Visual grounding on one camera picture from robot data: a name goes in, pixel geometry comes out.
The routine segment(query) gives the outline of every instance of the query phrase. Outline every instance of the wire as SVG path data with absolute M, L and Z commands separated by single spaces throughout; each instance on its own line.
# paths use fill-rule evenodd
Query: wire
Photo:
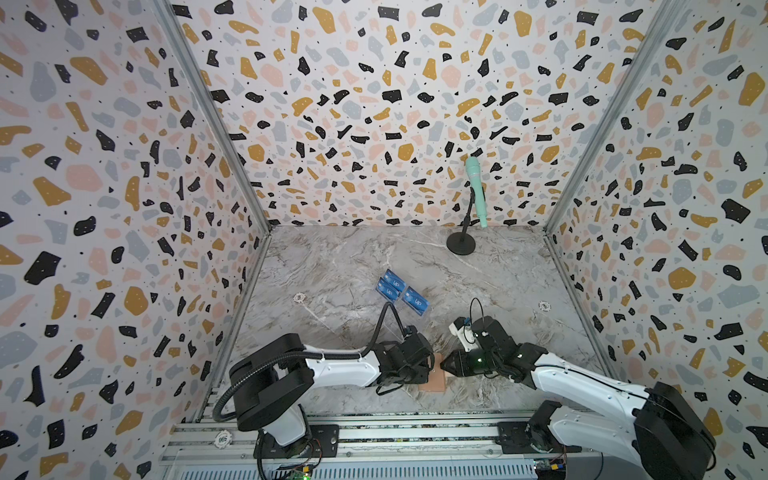
M 475 300 L 478 301 L 478 305 L 480 306 L 480 315 L 482 316 L 482 318 L 485 318 L 485 312 L 483 312 L 482 303 L 480 303 L 480 299 L 478 297 L 473 298 L 472 301 L 469 302 L 469 329 L 470 330 L 472 329 L 472 322 L 475 321 L 475 319 L 472 318 L 472 304 L 475 302 Z M 472 338 L 471 342 L 467 338 L 467 326 L 466 325 L 464 325 L 464 340 L 466 340 L 469 345 L 475 345 L 475 338 L 474 337 Z
M 382 307 L 382 311 L 379 314 L 379 321 L 376 323 L 376 328 L 373 330 L 373 335 L 371 336 L 371 340 L 368 342 L 368 345 L 365 349 L 363 349 L 362 352 L 354 352 L 354 353 L 319 353 L 319 352 L 287 352 L 287 353 L 281 353 L 278 356 L 273 357 L 272 359 L 267 360 L 266 362 L 262 362 L 256 368 L 250 370 L 248 373 L 243 376 L 240 380 L 235 382 L 233 385 L 230 385 L 230 388 L 227 389 L 226 392 L 224 392 L 221 397 L 216 401 L 216 405 L 214 405 L 214 411 L 213 411 L 213 417 L 214 421 L 216 422 L 228 422 L 231 419 L 234 419 L 237 417 L 237 412 L 231 412 L 227 413 L 226 415 L 221 414 L 221 410 L 224 408 L 224 406 L 227 404 L 227 402 L 230 401 L 232 396 L 239 390 L 245 383 L 254 375 L 257 373 L 261 373 L 262 371 L 272 368 L 275 364 L 282 362 L 284 360 L 290 360 L 290 359 L 314 359 L 314 360 L 321 360 L 321 359 L 328 359 L 328 360 L 356 360 L 363 358 L 364 356 L 368 355 L 371 350 L 373 349 L 374 345 L 376 344 L 376 339 L 379 338 L 379 332 L 381 331 L 382 324 L 384 323 L 384 317 L 386 316 L 386 310 L 390 309 L 392 313 L 395 314 L 395 319 L 397 320 L 397 323 L 402 327 L 402 323 L 400 322 L 400 317 L 397 313 L 397 310 L 395 309 L 395 306 L 392 304 L 392 302 L 387 302 Z
M 537 365 L 535 368 L 533 368 L 533 370 L 536 370 L 539 367 L 551 367 L 551 368 L 566 370 L 566 368 L 564 366 L 562 366 L 562 365 Z M 713 468 L 715 468 L 715 465 L 717 465 L 717 456 L 715 455 L 715 445 L 713 445 L 713 443 L 710 441 L 709 438 L 707 438 L 706 435 L 704 435 L 700 431 L 696 430 L 690 423 L 688 423 L 688 421 L 686 419 L 684 419 L 683 417 L 679 416 L 677 413 L 675 413 L 672 410 L 668 409 L 667 407 L 661 405 L 659 402 L 654 401 L 653 399 L 650 398 L 650 396 L 649 397 L 643 397 L 643 396 L 638 395 L 637 393 L 628 392 L 627 390 L 623 390 L 623 389 L 620 389 L 620 388 L 618 388 L 618 387 L 616 387 L 614 385 L 611 385 L 609 383 L 603 382 L 603 381 L 601 381 L 599 379 L 594 378 L 591 375 L 588 375 L 588 374 L 586 374 L 584 372 L 580 372 L 579 370 L 570 370 L 569 369 L 568 371 L 569 372 L 573 372 L 573 373 L 578 373 L 578 374 L 580 374 L 582 376 L 587 377 L 588 379 L 590 379 L 590 380 L 592 380 L 594 382 L 601 383 L 601 384 L 603 384 L 603 385 L 605 385 L 605 386 L 607 386 L 609 388 L 612 388 L 612 389 L 616 390 L 617 392 L 622 392 L 622 393 L 626 393 L 628 395 L 631 395 L 633 397 L 637 397 L 637 398 L 639 398 L 641 400 L 645 400 L 646 402 L 650 402 L 650 403 L 654 404 L 655 406 L 659 407 L 660 409 L 666 410 L 672 416 L 677 417 L 678 420 L 680 420 L 682 423 L 684 423 L 689 429 L 691 429 L 692 431 L 697 433 L 704 440 L 704 443 L 707 445 L 707 449 L 710 451 L 710 454 L 712 454 L 712 460 L 713 460 L 712 466 L 707 468 L 707 472 L 712 470 Z
M 600 452 L 600 470 L 598 470 L 598 474 L 594 476 L 594 480 L 598 480 L 598 478 L 600 478 L 600 474 L 603 473 L 604 466 L 605 466 L 605 457 L 603 456 L 603 452 Z

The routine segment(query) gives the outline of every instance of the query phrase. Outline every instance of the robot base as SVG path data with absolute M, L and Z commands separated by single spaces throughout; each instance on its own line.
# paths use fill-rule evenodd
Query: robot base
M 312 457 L 314 458 L 320 457 L 321 455 L 324 458 L 336 457 L 336 452 L 339 447 L 339 426 L 333 424 L 309 425 L 309 428 L 310 433 L 307 437 L 296 440 L 293 444 L 288 445 L 287 447 L 281 447 L 277 444 L 272 435 L 264 432 L 264 447 L 261 451 L 261 458 L 291 458 L 304 453 L 308 445 L 312 447 Z M 317 445 L 317 442 L 314 442 L 313 439 L 316 439 L 319 442 L 319 445 Z M 253 457 L 256 458 L 256 456 L 257 452 L 254 450 Z

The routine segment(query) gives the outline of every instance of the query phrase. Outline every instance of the green microphone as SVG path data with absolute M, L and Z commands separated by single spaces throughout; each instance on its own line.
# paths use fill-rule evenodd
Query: green microphone
M 451 250 L 456 255 L 469 255 L 475 251 L 475 239 L 467 233 L 467 228 L 472 222 L 472 204 L 475 205 L 475 211 L 477 211 L 478 218 L 480 219 L 480 227 L 486 228 L 488 226 L 488 219 L 485 218 L 485 195 L 482 192 L 480 162 L 478 162 L 477 158 L 470 157 L 467 159 L 465 166 L 467 176 L 469 177 L 469 186 L 472 188 L 469 197 L 469 208 L 462 222 L 462 231 L 451 233 L 445 242 L 448 250 Z

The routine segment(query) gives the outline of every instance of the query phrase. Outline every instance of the microphone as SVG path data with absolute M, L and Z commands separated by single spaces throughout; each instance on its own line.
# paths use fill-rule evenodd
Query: microphone
M 475 191 L 475 212 L 480 219 L 480 227 L 488 226 L 487 212 L 485 211 L 485 196 L 482 193 L 482 179 L 480 178 L 480 162 L 476 157 L 470 157 L 466 161 L 467 176 L 469 176 L 469 185 Z

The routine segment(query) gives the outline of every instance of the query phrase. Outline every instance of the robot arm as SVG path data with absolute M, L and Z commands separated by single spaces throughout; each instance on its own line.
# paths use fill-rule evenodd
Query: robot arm
M 715 441 L 680 393 L 619 382 L 573 365 L 532 343 L 517 344 L 485 316 L 457 319 L 450 330 L 464 350 L 441 367 L 455 376 L 496 372 L 533 389 L 570 399 L 593 412 L 544 402 L 528 423 L 531 446 L 542 452 L 579 445 L 645 468 L 652 478 L 701 479 Z

